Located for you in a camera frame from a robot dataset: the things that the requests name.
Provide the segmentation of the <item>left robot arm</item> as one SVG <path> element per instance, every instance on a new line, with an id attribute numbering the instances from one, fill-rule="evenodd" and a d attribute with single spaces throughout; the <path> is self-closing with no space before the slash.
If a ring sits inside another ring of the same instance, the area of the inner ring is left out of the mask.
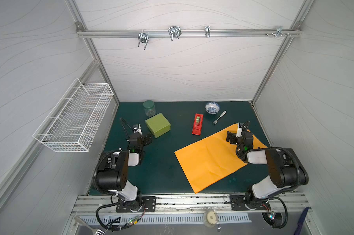
<path id="1" fill-rule="evenodd" d="M 144 147 L 152 143 L 152 134 L 138 132 L 129 137 L 127 150 L 103 152 L 95 166 L 92 184 L 102 193 L 118 197 L 124 204 L 140 207 L 141 193 L 128 180 L 129 167 L 138 166 L 144 159 Z"/>

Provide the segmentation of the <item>green gift box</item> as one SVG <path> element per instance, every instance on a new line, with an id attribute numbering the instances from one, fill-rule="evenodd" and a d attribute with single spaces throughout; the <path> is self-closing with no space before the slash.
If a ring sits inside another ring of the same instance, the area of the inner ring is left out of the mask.
<path id="1" fill-rule="evenodd" d="M 162 113 L 145 120 L 145 123 L 155 138 L 158 138 L 171 130 L 171 123 Z"/>

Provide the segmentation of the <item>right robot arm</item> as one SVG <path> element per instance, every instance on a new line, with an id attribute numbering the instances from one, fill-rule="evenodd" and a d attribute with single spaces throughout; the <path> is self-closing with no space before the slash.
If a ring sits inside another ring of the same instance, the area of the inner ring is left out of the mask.
<path id="1" fill-rule="evenodd" d="M 245 195 L 231 195 L 231 203 L 256 210 L 281 193 L 294 191 L 307 185 L 309 176 L 291 148 L 254 148 L 251 132 L 227 132 L 226 141 L 236 145 L 236 155 L 246 164 L 262 164 L 268 167 L 268 176 L 248 188 Z"/>

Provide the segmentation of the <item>orange wrapping paper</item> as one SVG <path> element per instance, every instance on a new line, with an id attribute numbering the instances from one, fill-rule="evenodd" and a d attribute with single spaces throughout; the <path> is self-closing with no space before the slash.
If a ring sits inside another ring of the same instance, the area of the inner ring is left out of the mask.
<path id="1" fill-rule="evenodd" d="M 175 151 L 175 156 L 193 190 L 199 193 L 247 164 L 238 158 L 236 146 L 226 141 L 227 132 L 238 124 Z"/>

